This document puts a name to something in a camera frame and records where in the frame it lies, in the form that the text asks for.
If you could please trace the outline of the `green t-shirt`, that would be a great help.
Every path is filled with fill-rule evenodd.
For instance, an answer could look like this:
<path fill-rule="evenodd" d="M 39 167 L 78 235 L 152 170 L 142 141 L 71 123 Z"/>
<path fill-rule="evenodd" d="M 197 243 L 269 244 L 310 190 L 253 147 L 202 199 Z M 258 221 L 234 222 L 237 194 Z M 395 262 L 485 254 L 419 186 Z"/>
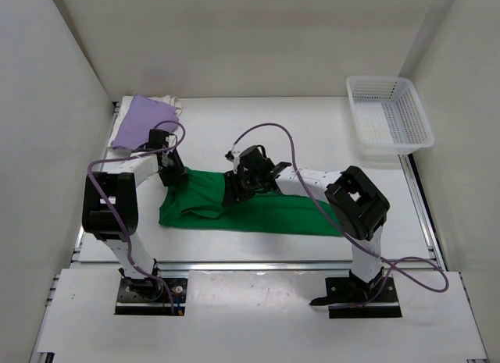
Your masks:
<path fill-rule="evenodd" d="M 168 188 L 159 207 L 159 225 L 190 230 L 341 235 L 308 197 L 269 192 L 224 207 L 222 173 L 187 169 L 187 177 Z"/>

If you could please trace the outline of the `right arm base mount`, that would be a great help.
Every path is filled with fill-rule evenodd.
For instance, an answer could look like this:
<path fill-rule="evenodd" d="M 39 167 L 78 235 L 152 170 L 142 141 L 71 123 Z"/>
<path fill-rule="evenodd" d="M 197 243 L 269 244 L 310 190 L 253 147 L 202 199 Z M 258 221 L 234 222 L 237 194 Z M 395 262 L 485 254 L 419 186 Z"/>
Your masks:
<path fill-rule="evenodd" d="M 382 279 L 366 291 L 350 277 L 327 277 L 326 295 L 309 302 L 312 307 L 327 307 L 330 319 L 398 319 L 402 310 L 395 281 Z"/>

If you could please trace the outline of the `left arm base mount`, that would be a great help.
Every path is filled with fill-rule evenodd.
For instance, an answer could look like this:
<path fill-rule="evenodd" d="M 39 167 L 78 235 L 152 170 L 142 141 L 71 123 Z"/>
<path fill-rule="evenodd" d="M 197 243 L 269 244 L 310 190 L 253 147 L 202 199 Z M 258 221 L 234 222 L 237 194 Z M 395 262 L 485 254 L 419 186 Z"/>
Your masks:
<path fill-rule="evenodd" d="M 172 297 L 155 280 L 122 277 L 116 295 L 116 315 L 184 316 L 188 278 L 163 278 Z"/>

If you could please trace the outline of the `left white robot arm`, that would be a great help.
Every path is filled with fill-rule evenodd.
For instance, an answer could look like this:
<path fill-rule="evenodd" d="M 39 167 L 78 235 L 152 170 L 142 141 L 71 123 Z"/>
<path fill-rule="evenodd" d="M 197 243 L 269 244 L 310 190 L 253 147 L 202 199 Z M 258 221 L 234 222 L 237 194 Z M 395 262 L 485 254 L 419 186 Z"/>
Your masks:
<path fill-rule="evenodd" d="M 152 176 L 164 187 L 187 179 L 177 152 L 176 137 L 152 129 L 148 142 L 127 157 L 92 162 L 85 180 L 82 226 L 111 249 L 121 265 L 122 276 L 132 281 L 158 280 L 156 260 L 145 250 L 138 236 L 136 189 Z"/>

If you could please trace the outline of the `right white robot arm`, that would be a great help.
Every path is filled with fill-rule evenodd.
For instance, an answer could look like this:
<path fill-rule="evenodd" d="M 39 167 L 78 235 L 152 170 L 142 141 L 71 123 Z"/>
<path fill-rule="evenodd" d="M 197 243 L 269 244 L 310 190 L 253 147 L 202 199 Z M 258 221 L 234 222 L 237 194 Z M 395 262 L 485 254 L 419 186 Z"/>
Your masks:
<path fill-rule="evenodd" d="M 359 167 L 330 172 L 300 169 L 295 162 L 274 163 L 260 144 L 243 151 L 231 148 L 225 158 L 233 169 L 223 174 L 224 207 L 266 193 L 327 203 L 337 228 L 353 240 L 349 277 L 367 290 L 380 283 L 381 234 L 390 203 Z"/>

